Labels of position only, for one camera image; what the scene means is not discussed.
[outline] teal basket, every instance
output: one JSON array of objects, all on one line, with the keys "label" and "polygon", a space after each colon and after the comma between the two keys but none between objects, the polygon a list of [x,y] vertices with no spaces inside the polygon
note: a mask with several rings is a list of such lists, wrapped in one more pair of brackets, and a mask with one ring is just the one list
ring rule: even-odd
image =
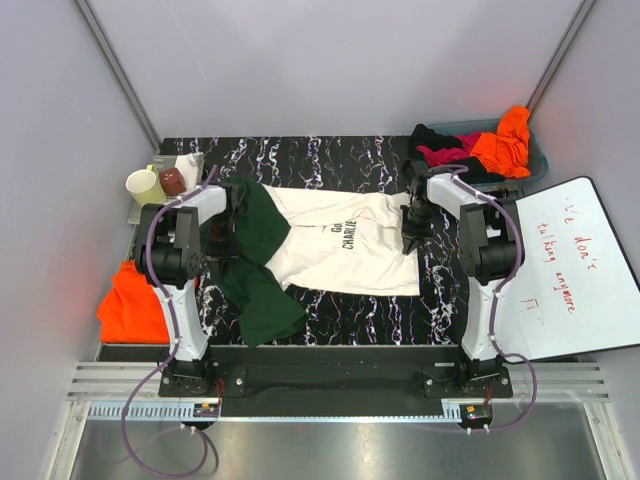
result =
[{"label": "teal basket", "polygon": [[[441,135],[469,135],[474,132],[495,132],[498,129],[498,123],[500,120],[469,120],[466,122],[450,122],[450,123],[436,123],[434,125],[428,125]],[[527,183],[532,183],[540,180],[549,170],[549,162],[547,157],[542,154],[540,145],[536,142],[536,137],[531,133],[529,138],[529,165],[527,168],[531,172],[531,175],[527,178],[505,180],[499,183],[487,183],[483,186],[491,187],[497,185],[518,185],[524,186]]]}]

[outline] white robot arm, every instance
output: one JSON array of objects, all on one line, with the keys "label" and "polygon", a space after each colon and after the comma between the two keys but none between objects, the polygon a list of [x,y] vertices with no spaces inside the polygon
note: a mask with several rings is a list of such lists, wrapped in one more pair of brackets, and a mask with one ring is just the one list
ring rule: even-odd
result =
[{"label": "white robot arm", "polygon": [[[212,362],[207,356],[207,337],[202,331],[196,306],[195,278],[202,264],[200,226],[213,219],[216,228],[214,255],[220,259],[233,257],[232,220],[237,203],[231,187],[208,186],[201,193],[171,208],[158,223],[153,235],[151,257],[153,269],[169,292],[176,313],[179,332],[174,329],[165,295],[154,291],[160,299],[171,344],[179,338],[175,359],[169,364],[169,378],[195,388],[208,387]],[[145,246],[149,227],[162,205],[145,205],[135,242],[136,268],[153,285],[146,266]]]},{"label": "white robot arm", "polygon": [[[456,365],[461,388],[484,387],[502,370],[502,358],[490,339],[491,304],[498,284],[516,261],[513,232],[487,203],[453,182],[451,173],[434,174],[425,162],[403,167],[411,193],[411,205],[403,207],[402,235],[408,254],[431,236],[431,221],[444,208],[458,220],[459,258],[469,277],[469,308],[461,354]],[[514,200],[498,200],[520,229]]]}]

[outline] metal floor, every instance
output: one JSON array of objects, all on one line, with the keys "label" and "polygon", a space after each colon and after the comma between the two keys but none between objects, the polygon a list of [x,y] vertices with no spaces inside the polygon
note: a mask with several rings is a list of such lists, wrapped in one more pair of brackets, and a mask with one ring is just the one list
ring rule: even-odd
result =
[{"label": "metal floor", "polygon": [[[518,415],[496,405],[497,422]],[[130,422],[134,448],[171,426]],[[455,433],[426,429],[451,429]],[[453,425],[220,423],[207,430],[220,456],[192,478],[271,480],[604,479],[584,411],[573,404],[541,404],[522,427],[504,433],[458,433]],[[181,472],[200,460],[201,444],[174,432],[140,452],[155,468]],[[125,457],[118,422],[89,421],[74,480],[152,479]]]}]

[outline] black cloth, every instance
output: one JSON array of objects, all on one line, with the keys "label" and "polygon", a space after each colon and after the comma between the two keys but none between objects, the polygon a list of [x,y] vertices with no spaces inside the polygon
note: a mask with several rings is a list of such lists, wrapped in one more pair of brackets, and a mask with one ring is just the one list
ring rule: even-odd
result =
[{"label": "black cloth", "polygon": [[462,148],[462,140],[452,135],[440,135],[429,127],[419,123],[413,129],[407,144],[407,155],[415,160],[424,160],[424,155],[416,147],[428,147],[434,152],[443,148]]},{"label": "black cloth", "polygon": [[469,169],[468,172],[459,175],[460,180],[465,183],[500,183],[505,181],[504,175],[487,172],[487,169],[480,163],[477,157],[467,157],[462,160],[456,160],[452,165],[464,165]]}]

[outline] pink cloth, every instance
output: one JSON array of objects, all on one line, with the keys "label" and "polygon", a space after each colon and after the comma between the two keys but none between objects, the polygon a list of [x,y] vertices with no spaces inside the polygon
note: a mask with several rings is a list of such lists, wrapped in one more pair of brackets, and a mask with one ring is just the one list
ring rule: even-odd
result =
[{"label": "pink cloth", "polygon": [[475,132],[471,135],[456,135],[462,141],[462,148],[443,148],[434,152],[428,147],[416,147],[416,150],[422,152],[430,167],[438,167],[467,158],[481,134],[482,132]]}]

